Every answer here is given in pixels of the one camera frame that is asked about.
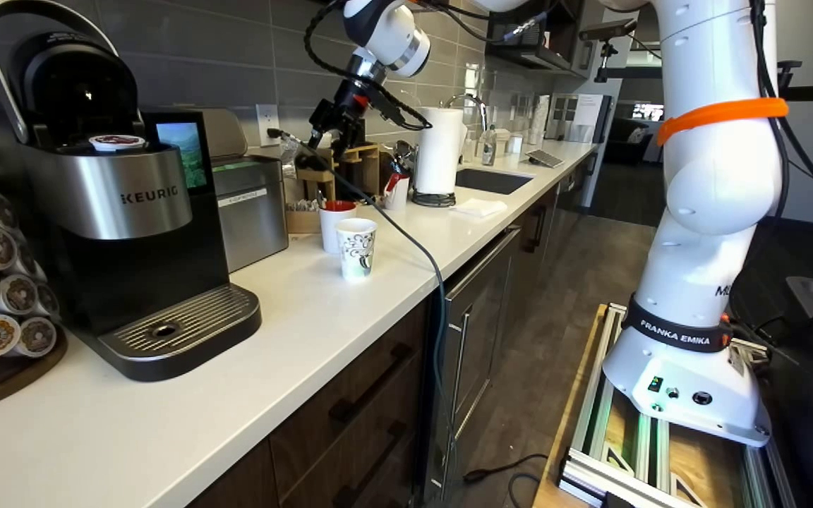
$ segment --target white countertop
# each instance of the white countertop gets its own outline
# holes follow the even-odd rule
[[[549,144],[554,170],[508,164],[534,181],[503,201],[508,212],[471,220],[453,209],[392,213],[437,258],[443,277],[546,194],[591,144]],[[292,240],[231,273],[255,289],[263,326],[204,367],[159,383],[128,381],[80,340],[36,383],[0,400],[0,508],[187,505],[368,343],[434,289],[430,258],[375,209],[375,270],[347,284],[317,237]]]

